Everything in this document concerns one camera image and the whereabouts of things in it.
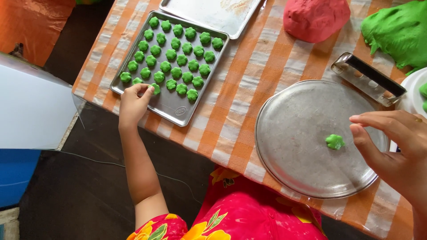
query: orange plastic sheet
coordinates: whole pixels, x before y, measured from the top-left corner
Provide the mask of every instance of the orange plastic sheet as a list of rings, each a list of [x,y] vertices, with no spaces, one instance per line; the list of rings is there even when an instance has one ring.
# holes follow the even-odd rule
[[[23,57],[44,66],[75,0],[0,0],[0,51],[23,43]]]

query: wire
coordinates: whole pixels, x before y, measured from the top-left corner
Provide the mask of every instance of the wire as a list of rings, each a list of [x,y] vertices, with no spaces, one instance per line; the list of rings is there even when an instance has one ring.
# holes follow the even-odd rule
[[[119,166],[119,167],[124,167],[124,168],[126,168],[125,166],[120,165],[120,164],[117,164],[117,163],[96,161],[96,160],[93,160],[93,159],[91,159],[91,158],[87,158],[87,157],[84,157],[84,156],[81,156],[81,155],[78,155],[78,154],[75,154],[75,153],[72,153],[72,152],[64,152],[64,151],[55,150],[55,149],[37,149],[37,150],[54,151],[54,152],[63,152],[63,153],[67,153],[67,154],[71,154],[71,155],[77,156],[77,157],[85,158],[85,159],[88,159],[88,160],[91,160],[91,161],[94,161],[94,162],[97,162],[97,163],[102,163],[102,164],[112,164],[112,165],[116,165],[116,166]],[[162,176],[162,177],[168,178],[168,179],[172,179],[172,180],[175,180],[175,181],[178,181],[178,182],[182,182],[183,184],[185,184],[185,185],[188,187],[188,189],[190,189],[191,196],[193,197],[194,201],[196,201],[196,202],[198,202],[198,203],[202,204],[201,202],[199,202],[199,201],[194,197],[194,194],[193,194],[193,191],[191,190],[191,187],[190,187],[187,183],[185,183],[184,181],[181,181],[181,180],[179,180],[179,179],[175,179],[175,178],[171,178],[171,177],[168,177],[168,176],[165,176],[165,175],[159,174],[157,171],[156,171],[156,174],[157,174],[157,175],[159,175],[159,176]]]

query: red dough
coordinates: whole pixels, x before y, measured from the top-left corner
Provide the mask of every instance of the red dough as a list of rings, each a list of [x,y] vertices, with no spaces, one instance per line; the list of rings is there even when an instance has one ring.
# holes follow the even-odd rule
[[[296,38],[318,43],[341,29],[349,19],[346,0],[288,0],[283,26]]]

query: checkered tablecloth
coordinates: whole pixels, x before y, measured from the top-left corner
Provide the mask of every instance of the checkered tablecloth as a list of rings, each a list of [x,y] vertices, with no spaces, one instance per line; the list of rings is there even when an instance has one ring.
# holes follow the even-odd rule
[[[140,126],[210,158],[284,196],[381,238],[412,239],[412,207],[385,182],[337,200],[310,199],[289,192],[262,166],[255,150],[255,118],[273,94],[301,80],[333,81],[329,69],[341,53],[350,52],[401,82],[407,70],[398,70],[381,52],[370,56],[360,23],[381,8],[407,0],[348,0],[350,21],[324,42],[310,44],[283,31],[286,0],[267,0],[238,40],[231,41],[186,127],[178,127],[147,112]],[[73,93],[119,114],[120,96],[109,85],[135,41],[148,13],[160,0],[116,0],[73,87]]]

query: green leaf print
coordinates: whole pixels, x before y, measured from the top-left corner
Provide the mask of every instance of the green leaf print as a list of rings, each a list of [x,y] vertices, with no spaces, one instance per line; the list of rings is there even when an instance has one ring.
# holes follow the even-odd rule
[[[147,240],[160,240],[166,234],[167,223],[162,224],[154,231]]]
[[[221,209],[218,209],[218,211],[216,211],[216,213],[211,217],[211,219],[208,222],[208,225],[206,226],[207,228],[215,221],[216,217],[218,217],[219,211]]]
[[[212,224],[212,226],[207,230],[207,231],[209,231],[209,230],[211,230],[211,229],[213,229],[214,227],[216,227],[220,222],[221,222],[221,220],[227,215],[227,213],[225,213],[225,214],[223,214],[223,215],[221,215],[221,216],[219,216],[215,221],[214,221],[214,223]]]

